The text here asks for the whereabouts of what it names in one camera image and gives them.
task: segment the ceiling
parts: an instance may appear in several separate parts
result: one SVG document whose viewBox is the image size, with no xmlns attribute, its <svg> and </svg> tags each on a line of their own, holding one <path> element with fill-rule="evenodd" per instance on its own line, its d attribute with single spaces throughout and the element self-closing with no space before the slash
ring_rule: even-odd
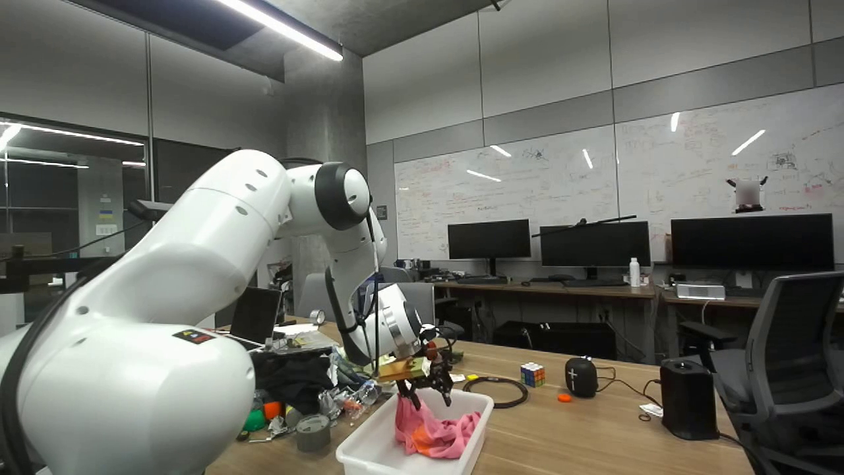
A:
<svg viewBox="0 0 844 475">
<path fill-rule="evenodd" d="M 217 0 L 73 0 L 193 49 L 284 81 L 297 45 L 275 37 Z M 363 58 L 494 0 L 263 0 Z"/>
</svg>

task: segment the white plastic bin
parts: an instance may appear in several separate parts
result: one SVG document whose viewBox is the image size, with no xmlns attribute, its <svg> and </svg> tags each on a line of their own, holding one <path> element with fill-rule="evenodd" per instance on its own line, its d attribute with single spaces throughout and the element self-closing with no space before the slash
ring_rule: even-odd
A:
<svg viewBox="0 0 844 475">
<path fill-rule="evenodd" d="M 339 446 L 337 458 L 346 475 L 466 475 L 474 470 L 481 449 L 486 442 L 486 425 L 494 414 L 494 397 L 482 392 L 451 389 L 451 406 L 442 402 L 437 389 L 417 389 L 420 401 L 434 416 L 455 418 L 469 412 L 481 412 L 477 428 L 459 458 L 426 458 L 405 454 L 395 439 L 395 396 L 386 401 L 362 428 L 357 428 Z"/>
</svg>

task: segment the robotic arm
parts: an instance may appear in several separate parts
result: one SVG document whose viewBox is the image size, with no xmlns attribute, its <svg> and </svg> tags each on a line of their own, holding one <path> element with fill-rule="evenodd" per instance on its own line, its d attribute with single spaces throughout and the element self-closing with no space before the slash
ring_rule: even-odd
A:
<svg viewBox="0 0 844 475">
<path fill-rule="evenodd" d="M 31 472 L 35 451 L 52 475 L 202 472 L 239 429 L 255 373 L 239 343 L 193 325 L 244 290 L 281 223 L 362 226 L 386 251 L 358 172 L 227 154 L 120 261 L 0 337 L 3 467 Z"/>
</svg>

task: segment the pink object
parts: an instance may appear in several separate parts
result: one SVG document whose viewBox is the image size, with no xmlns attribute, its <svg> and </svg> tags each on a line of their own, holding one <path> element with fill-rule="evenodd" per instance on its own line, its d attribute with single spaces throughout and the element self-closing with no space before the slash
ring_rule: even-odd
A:
<svg viewBox="0 0 844 475">
<path fill-rule="evenodd" d="M 405 454 L 422 454 L 429 458 L 459 458 L 474 433 L 481 412 L 469 412 L 455 418 L 434 418 L 424 401 L 420 409 L 412 397 L 395 401 L 395 439 Z"/>
</svg>

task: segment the drawing on whiteboard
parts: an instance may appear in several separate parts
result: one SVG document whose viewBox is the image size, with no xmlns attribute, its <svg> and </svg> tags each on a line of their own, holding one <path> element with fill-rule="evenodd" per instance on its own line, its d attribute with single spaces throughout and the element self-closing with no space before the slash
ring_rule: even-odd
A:
<svg viewBox="0 0 844 475">
<path fill-rule="evenodd" d="M 761 176 L 759 181 L 727 180 L 727 183 L 738 194 L 736 214 L 761 211 L 759 189 L 764 186 L 764 181 L 767 181 L 767 176 Z"/>
</svg>

